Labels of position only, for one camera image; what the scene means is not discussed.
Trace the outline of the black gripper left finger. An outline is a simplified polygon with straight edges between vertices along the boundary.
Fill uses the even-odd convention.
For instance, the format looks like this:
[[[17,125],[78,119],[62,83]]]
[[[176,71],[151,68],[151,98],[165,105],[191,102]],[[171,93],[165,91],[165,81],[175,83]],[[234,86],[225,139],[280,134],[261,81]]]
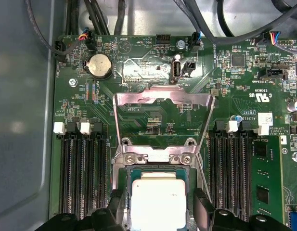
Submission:
[[[42,225],[43,231],[124,231],[124,190],[112,190],[107,207],[94,210],[78,220],[76,215],[58,214]]]

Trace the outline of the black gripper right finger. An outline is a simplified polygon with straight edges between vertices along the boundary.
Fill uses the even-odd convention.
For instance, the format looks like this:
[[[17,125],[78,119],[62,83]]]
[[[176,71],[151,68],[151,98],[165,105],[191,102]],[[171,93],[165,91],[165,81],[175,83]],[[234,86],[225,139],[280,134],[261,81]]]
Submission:
[[[225,209],[215,209],[200,188],[194,190],[193,216],[201,231],[286,231],[287,226],[266,215],[243,221]]]

